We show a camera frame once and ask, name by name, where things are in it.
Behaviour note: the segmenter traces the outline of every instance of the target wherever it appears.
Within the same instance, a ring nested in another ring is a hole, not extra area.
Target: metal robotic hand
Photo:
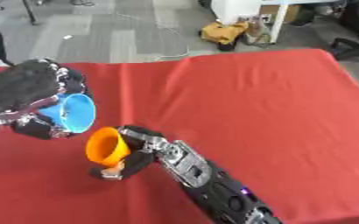
[[[215,223],[281,223],[246,186],[183,141],[170,143],[160,133],[136,126],[123,126],[118,132],[130,146],[131,153],[116,167],[94,169],[94,176],[126,179],[157,161]]]
[[[31,59],[0,72],[0,125],[41,139],[73,133],[38,113],[59,102],[59,95],[89,95],[85,77],[49,59]]]

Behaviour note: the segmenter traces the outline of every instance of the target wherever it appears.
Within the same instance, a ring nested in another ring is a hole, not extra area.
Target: red table
[[[90,178],[84,145],[134,123],[187,141],[286,223],[359,223],[359,85],[319,50],[73,64],[98,108],[88,133],[42,141],[0,129],[0,224],[209,223],[156,165]]]

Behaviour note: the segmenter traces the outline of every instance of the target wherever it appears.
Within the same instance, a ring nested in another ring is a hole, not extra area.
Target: gray floor
[[[21,0],[3,0],[0,30],[11,61],[46,57],[58,62],[149,62],[176,60],[187,52],[219,53],[197,31],[215,18],[196,0],[95,0],[96,6],[74,7],[53,0],[33,7],[41,25],[31,26]],[[356,39],[335,21],[318,18],[307,27],[286,25],[276,45],[267,49],[239,45],[238,52],[322,48],[336,37]],[[359,59],[342,63],[359,80]]]

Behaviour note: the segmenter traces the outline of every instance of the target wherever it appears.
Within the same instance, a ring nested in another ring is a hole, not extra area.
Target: cardboard box
[[[287,14],[285,14],[285,23],[291,23],[297,17],[299,12],[299,5],[290,5]],[[275,22],[275,17],[278,14],[278,5],[263,5],[261,6],[260,16],[264,19],[265,23]]]

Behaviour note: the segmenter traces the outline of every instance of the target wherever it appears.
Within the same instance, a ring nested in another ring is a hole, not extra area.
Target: plastic cup
[[[97,130],[89,138],[86,154],[92,162],[114,167],[130,154],[130,149],[118,130],[106,127]]]
[[[94,102],[85,94],[58,94],[59,103],[42,108],[39,113],[73,133],[88,130],[95,120]]]

